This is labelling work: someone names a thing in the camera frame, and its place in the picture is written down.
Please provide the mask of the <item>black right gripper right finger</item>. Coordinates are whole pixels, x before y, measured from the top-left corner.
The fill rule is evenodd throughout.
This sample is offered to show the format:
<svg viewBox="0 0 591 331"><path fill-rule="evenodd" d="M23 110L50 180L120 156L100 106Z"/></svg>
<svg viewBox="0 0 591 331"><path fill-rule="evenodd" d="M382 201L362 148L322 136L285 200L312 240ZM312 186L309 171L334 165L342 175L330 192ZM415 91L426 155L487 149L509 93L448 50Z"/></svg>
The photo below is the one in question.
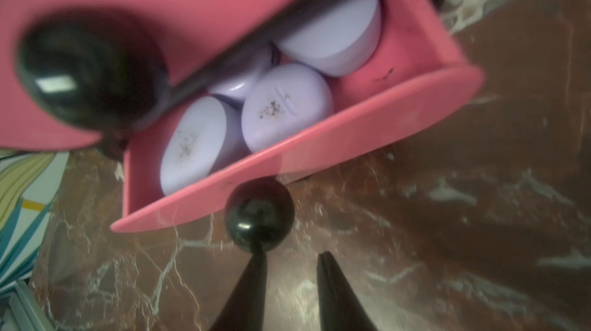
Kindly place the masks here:
<svg viewBox="0 0 591 331"><path fill-rule="evenodd" d="M331 252L318 255L321 330L377 330Z"/></svg>

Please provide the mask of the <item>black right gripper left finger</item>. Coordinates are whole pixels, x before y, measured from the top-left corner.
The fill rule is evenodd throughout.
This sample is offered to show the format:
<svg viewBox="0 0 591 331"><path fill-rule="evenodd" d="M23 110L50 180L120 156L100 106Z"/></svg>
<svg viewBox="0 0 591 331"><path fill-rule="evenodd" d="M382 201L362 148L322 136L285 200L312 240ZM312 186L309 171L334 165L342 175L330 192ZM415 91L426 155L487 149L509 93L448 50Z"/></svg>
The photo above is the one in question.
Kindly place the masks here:
<svg viewBox="0 0 591 331"><path fill-rule="evenodd" d="M252 255L210 330L261 331L265 314L266 286L267 257L264 252L257 252Z"/></svg>

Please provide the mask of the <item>purple oval earphone case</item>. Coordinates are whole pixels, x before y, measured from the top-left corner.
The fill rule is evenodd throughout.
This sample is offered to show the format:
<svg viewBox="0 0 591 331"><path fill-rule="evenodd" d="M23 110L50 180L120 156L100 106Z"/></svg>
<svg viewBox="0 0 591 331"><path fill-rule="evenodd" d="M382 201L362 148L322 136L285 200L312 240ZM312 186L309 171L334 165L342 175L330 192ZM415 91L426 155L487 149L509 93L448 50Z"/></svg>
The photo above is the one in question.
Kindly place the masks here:
<svg viewBox="0 0 591 331"><path fill-rule="evenodd" d="M172 134L160 168L160 185L169 196L249 154L241 113L206 96L185 111Z"/></svg>
<svg viewBox="0 0 591 331"><path fill-rule="evenodd" d="M339 0L274 40L289 58L324 75L349 75L364 66L380 41L380 0Z"/></svg>

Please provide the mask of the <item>purple round earphone case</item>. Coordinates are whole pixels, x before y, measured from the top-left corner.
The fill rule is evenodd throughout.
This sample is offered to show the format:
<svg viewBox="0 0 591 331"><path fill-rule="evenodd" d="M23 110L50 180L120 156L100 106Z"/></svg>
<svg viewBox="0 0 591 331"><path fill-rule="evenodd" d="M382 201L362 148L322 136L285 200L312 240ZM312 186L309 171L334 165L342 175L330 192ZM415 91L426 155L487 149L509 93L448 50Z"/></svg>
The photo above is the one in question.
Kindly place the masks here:
<svg viewBox="0 0 591 331"><path fill-rule="evenodd" d="M257 49L246 61L209 86L208 92L234 106L241 106L260 78L276 64L271 45Z"/></svg>
<svg viewBox="0 0 591 331"><path fill-rule="evenodd" d="M277 66L256 83L242 110L242 131L251 152L261 152L333 114L332 93L314 69Z"/></svg>

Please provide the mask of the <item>black pink drawer cabinet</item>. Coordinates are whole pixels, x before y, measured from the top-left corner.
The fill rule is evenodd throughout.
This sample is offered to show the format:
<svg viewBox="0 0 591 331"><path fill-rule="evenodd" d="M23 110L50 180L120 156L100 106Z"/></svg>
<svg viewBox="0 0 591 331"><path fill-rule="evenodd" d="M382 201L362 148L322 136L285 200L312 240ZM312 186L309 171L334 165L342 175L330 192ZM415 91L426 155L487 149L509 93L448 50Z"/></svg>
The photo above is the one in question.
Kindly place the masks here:
<svg viewBox="0 0 591 331"><path fill-rule="evenodd" d="M163 109L157 117L174 110L184 101L199 95L211 86L221 75L229 72L247 58L259 46L271 41L290 29L294 29L313 15L329 8L339 0L293 0L275 15L270 16L260 26L248 32L240 40L233 43L200 69L187 75L177 86L173 87L169 97L164 101ZM436 10L440 10L445 0L431 0Z"/></svg>

